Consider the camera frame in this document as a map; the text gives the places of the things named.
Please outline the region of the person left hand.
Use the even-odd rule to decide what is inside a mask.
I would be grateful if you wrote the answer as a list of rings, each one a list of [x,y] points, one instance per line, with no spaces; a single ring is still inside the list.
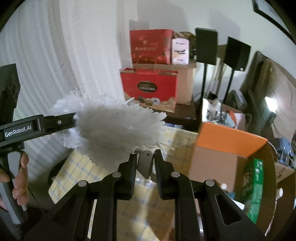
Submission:
[[[13,198],[17,201],[19,206],[27,205],[29,201],[28,190],[28,163],[29,156],[26,152],[21,151],[20,168],[18,174],[15,177],[15,185],[12,190]]]

